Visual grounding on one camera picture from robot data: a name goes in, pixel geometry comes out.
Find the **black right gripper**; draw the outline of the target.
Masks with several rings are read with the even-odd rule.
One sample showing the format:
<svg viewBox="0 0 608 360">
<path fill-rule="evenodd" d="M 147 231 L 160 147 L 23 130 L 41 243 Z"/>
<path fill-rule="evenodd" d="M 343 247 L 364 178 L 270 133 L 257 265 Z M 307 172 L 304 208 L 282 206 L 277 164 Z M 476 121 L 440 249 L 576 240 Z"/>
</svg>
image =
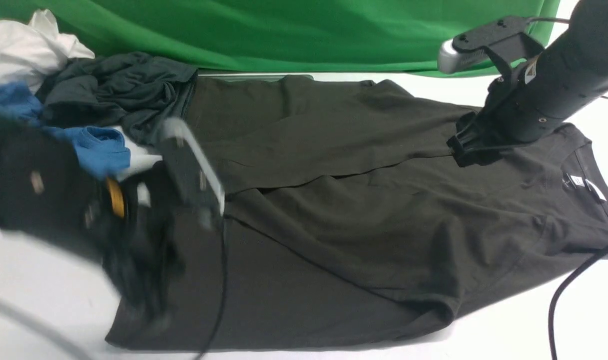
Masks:
<svg viewBox="0 0 608 360">
<path fill-rule="evenodd" d="M 496 119 L 498 109 L 519 89 L 519 82 L 517 77 L 507 79 L 502 76 L 493 80 L 481 110 L 462 116 L 456 122 L 456 133 L 446 145 L 457 166 L 488 166 L 500 160 L 508 150 L 534 143 L 514 139 Z"/>
</svg>

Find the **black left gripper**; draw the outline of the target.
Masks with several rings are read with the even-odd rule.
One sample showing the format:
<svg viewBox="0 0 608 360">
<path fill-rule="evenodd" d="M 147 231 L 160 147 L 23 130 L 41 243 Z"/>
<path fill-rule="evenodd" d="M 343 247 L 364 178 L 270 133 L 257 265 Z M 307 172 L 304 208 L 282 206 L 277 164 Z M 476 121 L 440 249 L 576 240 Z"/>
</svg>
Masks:
<svg viewBox="0 0 608 360">
<path fill-rule="evenodd" d="M 173 241 L 181 202 L 167 167 L 154 165 L 119 183 L 125 217 L 102 267 L 129 307 L 147 320 L 169 312 L 169 288 L 186 265 Z"/>
</svg>

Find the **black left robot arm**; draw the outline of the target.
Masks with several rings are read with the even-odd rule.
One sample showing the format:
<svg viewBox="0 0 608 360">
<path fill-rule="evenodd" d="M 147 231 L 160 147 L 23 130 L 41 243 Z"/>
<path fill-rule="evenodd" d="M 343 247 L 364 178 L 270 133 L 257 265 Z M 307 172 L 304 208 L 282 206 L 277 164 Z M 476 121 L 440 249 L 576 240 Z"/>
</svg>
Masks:
<svg viewBox="0 0 608 360">
<path fill-rule="evenodd" d="M 162 161 L 122 181 L 95 178 L 71 144 L 0 114 L 0 228 L 101 266 L 149 319 L 167 315 L 171 279 L 183 271 L 168 237 L 179 205 Z"/>
</svg>

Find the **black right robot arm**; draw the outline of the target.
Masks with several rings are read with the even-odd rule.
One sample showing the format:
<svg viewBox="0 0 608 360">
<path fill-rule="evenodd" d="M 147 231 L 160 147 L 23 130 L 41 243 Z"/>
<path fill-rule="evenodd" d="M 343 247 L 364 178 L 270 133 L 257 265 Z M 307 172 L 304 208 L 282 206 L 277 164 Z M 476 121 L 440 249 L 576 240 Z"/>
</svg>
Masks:
<svg viewBox="0 0 608 360">
<path fill-rule="evenodd" d="M 539 141 L 608 92 L 608 0 L 579 1 L 568 28 L 548 47 L 526 32 L 539 21 L 506 16 L 442 43 L 441 73 L 484 60 L 500 73 L 482 109 L 458 120 L 446 142 L 460 167 L 486 166 Z"/>
</svg>

